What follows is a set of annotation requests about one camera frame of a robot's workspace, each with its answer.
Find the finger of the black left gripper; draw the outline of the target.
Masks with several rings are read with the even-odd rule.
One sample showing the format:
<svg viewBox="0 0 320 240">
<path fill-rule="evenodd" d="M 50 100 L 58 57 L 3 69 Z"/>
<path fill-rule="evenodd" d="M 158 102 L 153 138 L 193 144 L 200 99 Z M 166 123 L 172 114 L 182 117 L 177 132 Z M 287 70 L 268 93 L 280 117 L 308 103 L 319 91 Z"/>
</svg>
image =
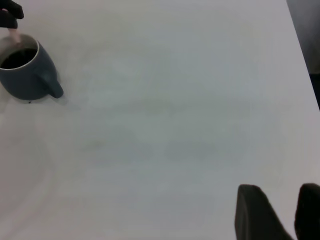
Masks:
<svg viewBox="0 0 320 240">
<path fill-rule="evenodd" d="M 0 0 L 0 10 L 12 15 L 16 19 L 24 18 L 22 6 L 13 0 Z"/>
<path fill-rule="evenodd" d="M 17 19 L 8 11 L 3 9 L 0 10 L 0 27 L 7 29 L 17 29 Z"/>
</svg>

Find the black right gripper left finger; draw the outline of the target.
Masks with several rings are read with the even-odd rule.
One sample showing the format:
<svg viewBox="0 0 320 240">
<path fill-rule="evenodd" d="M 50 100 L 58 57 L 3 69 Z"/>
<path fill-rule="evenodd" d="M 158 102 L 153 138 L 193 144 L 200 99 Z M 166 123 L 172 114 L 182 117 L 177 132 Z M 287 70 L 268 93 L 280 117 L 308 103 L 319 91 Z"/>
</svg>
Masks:
<svg viewBox="0 0 320 240">
<path fill-rule="evenodd" d="M 237 190 L 234 218 L 237 240 L 291 240 L 266 194 L 256 185 Z"/>
</svg>

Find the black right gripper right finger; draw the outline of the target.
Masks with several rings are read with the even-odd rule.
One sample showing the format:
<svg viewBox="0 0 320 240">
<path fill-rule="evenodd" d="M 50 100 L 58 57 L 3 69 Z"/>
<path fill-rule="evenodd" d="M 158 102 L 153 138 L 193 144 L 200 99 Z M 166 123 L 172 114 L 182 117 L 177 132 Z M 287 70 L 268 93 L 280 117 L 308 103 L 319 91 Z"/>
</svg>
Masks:
<svg viewBox="0 0 320 240">
<path fill-rule="evenodd" d="M 320 239 L 320 186 L 305 183 L 298 195 L 294 221 L 298 240 Z"/>
</svg>

